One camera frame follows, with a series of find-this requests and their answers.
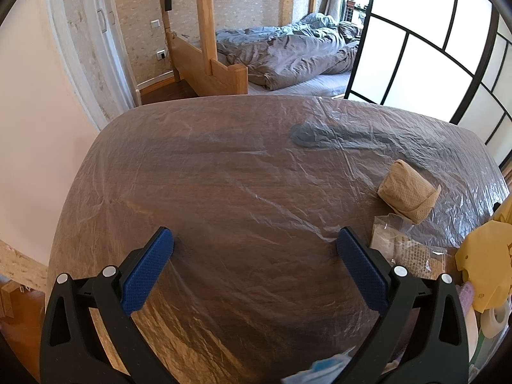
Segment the clear plastic snack wrapper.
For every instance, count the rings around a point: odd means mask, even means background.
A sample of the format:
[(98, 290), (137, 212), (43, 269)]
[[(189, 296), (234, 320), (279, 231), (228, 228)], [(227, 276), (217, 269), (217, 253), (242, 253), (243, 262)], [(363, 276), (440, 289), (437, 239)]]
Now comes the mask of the clear plastic snack wrapper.
[(409, 228), (411, 225), (396, 214), (376, 216), (370, 247), (392, 267), (400, 265), (415, 277), (437, 279), (446, 272), (448, 253), (413, 239), (407, 232)]

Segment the light blue mask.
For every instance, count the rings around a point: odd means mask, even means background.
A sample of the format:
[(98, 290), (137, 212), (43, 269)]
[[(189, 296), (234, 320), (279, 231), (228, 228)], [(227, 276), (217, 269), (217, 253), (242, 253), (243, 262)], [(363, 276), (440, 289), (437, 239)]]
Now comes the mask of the light blue mask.
[(350, 363), (349, 348), (341, 354), (313, 362), (307, 370), (300, 371), (281, 380), (283, 384), (331, 384)]

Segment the white door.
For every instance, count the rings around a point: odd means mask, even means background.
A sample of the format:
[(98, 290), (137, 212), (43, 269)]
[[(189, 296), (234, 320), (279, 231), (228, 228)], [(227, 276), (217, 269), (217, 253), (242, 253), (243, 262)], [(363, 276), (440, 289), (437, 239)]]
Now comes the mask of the white door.
[(115, 0), (47, 0), (57, 50), (98, 130), (140, 106)]

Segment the wooden bunk bed frame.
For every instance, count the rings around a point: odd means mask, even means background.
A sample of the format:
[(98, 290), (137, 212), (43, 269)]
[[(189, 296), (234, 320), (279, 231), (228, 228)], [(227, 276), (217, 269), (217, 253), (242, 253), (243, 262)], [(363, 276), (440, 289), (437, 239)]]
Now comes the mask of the wooden bunk bed frame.
[(219, 59), (220, 29), (282, 26), (296, 0), (160, 0), (173, 76), (199, 96), (247, 94), (248, 69)]

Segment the grey blue duvet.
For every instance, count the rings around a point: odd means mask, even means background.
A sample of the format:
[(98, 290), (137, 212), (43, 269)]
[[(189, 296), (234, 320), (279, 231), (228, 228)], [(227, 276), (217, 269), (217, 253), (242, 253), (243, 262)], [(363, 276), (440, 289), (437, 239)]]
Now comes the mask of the grey blue duvet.
[(217, 51), (226, 65), (247, 67), (248, 81), (275, 91), (323, 76), (350, 73), (361, 29), (312, 13), (285, 26), (218, 29)]

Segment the white tape roll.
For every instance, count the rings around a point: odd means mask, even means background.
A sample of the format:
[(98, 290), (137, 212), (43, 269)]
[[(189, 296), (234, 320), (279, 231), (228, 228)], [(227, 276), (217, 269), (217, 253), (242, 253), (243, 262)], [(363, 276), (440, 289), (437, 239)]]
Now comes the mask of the white tape roll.
[(497, 336), (508, 325), (508, 317), (510, 315), (509, 300), (496, 308), (484, 310), (481, 315), (481, 332), (483, 335), (492, 339)]

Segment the black framed sliding screen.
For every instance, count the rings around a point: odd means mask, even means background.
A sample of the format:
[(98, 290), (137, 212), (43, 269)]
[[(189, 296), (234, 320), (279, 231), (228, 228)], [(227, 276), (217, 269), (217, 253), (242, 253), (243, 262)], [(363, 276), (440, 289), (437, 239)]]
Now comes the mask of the black framed sliding screen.
[(511, 161), (511, 32), (492, 0), (370, 0), (345, 98), (473, 132)]

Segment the yellow paper packaging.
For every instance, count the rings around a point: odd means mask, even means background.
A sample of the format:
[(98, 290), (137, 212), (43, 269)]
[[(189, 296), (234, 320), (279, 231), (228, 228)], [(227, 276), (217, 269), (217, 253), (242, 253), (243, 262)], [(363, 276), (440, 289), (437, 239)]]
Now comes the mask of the yellow paper packaging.
[(456, 252), (456, 267), (473, 286), (475, 311), (505, 303), (511, 294), (511, 195), (467, 235)]

